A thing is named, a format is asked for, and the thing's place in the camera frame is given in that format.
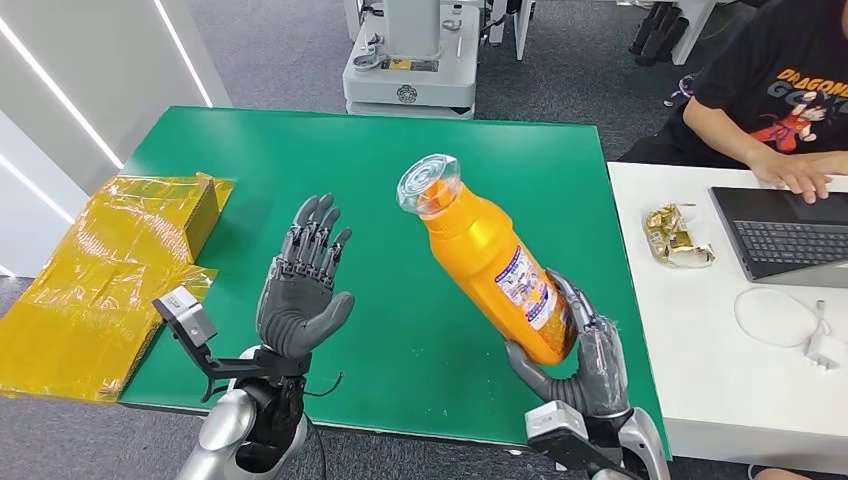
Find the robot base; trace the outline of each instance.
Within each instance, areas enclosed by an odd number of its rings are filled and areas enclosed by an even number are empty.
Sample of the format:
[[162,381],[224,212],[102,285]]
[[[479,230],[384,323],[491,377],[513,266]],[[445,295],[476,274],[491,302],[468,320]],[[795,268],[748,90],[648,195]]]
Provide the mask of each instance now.
[[427,107],[424,105],[401,105],[393,103],[347,102],[347,113],[355,115],[389,115],[393,117],[430,117],[469,120],[474,118],[476,104],[459,112],[448,107]]
[[348,113],[441,118],[473,116],[480,10],[468,4],[441,5],[439,15],[440,22],[452,24],[456,29],[442,24],[432,26],[439,38],[437,56],[395,56],[391,51],[391,38],[387,38],[380,50],[383,61],[362,70],[354,66],[355,59],[366,53],[367,44],[375,34],[385,38],[389,29],[386,22],[391,21],[388,15],[366,16],[342,74]]

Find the yellow plastic wrap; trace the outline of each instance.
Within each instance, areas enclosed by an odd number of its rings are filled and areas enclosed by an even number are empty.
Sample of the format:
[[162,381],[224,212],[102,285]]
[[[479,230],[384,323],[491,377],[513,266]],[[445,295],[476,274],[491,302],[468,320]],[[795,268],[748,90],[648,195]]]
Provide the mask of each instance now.
[[184,285],[203,299],[215,270],[192,265],[231,181],[115,177],[0,319],[0,393],[111,402],[160,324],[151,301]]

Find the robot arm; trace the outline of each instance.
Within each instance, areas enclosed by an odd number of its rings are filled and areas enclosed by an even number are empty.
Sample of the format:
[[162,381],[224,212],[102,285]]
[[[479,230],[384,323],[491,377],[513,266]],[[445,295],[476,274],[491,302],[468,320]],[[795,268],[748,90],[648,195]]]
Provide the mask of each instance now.
[[[328,246],[340,212],[332,196],[300,207],[271,266],[257,305],[262,345],[239,359],[213,358],[207,342],[217,331],[189,292],[153,302],[163,320],[208,379],[202,401],[228,390],[201,428],[179,480],[271,480],[306,438],[305,374],[312,350],[347,320],[354,299],[333,294],[334,278],[350,229]],[[215,388],[215,381],[232,379]]]
[[656,426],[627,399],[627,372],[615,325],[597,314],[583,291],[559,273],[547,273],[578,328],[577,372],[553,379],[518,344],[506,343],[512,369],[548,402],[525,414],[528,444],[566,468],[587,470],[593,479],[668,480]]

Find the black t-shirt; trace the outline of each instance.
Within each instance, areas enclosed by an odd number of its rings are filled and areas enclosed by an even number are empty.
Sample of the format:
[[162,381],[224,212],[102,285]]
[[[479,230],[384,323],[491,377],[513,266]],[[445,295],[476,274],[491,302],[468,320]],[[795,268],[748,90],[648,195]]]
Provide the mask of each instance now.
[[[695,79],[695,98],[782,153],[848,150],[845,2],[773,0],[762,7]],[[671,142],[693,163],[741,166],[686,126],[684,108],[664,127]]]

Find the white robot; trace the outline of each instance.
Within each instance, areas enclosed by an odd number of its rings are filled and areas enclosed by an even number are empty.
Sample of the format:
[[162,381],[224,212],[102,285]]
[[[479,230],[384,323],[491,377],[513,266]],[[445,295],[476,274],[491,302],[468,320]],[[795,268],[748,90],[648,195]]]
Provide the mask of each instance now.
[[369,5],[342,75],[348,113],[471,118],[483,0]]

